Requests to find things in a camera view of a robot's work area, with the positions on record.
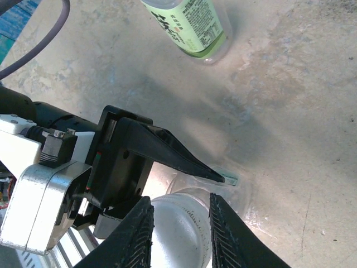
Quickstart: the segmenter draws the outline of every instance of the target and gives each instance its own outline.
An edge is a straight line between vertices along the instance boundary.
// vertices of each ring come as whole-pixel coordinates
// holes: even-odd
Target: concrete floor
[[[43,0],[6,64],[42,38],[60,2]],[[356,267],[356,1],[226,6],[233,46],[200,66],[139,0],[73,1],[59,36],[4,83],[94,122],[107,104],[151,117],[204,162],[248,170],[246,222],[289,265]]]

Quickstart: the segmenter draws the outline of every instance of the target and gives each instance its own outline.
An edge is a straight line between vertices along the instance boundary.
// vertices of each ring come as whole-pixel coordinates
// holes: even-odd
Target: clear plastic bottle
[[[198,62],[213,64],[232,43],[222,0],[141,0],[171,40]]]

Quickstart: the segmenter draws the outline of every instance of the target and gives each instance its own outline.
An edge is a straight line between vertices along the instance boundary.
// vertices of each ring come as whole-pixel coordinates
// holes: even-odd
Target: screw
[[[56,137],[56,138],[63,138],[64,135],[65,135],[65,133],[60,130],[55,130],[55,132],[54,132],[54,137]]]
[[[76,131],[73,130],[72,128],[67,128],[67,134],[71,134],[71,135],[75,135],[76,134]]]

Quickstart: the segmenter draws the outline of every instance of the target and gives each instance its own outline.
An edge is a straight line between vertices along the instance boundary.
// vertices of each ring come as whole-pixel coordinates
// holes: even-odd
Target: green label
[[[219,47],[226,39],[211,0],[184,0],[172,9],[143,4],[171,40],[189,55],[207,56],[213,47]]]

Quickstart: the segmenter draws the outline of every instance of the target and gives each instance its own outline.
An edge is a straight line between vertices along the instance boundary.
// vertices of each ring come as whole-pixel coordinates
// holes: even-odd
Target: black cable
[[[36,57],[58,34],[58,32],[62,29],[65,24],[68,15],[70,12],[70,2],[69,0],[62,0],[62,11],[61,15],[56,21],[53,28],[48,32],[48,34],[33,48],[31,49],[25,56],[15,61],[10,66],[0,71],[0,80],[9,76],[13,72],[17,71],[19,68],[23,67],[26,63]]]
[[[0,0],[0,16],[23,0]]]

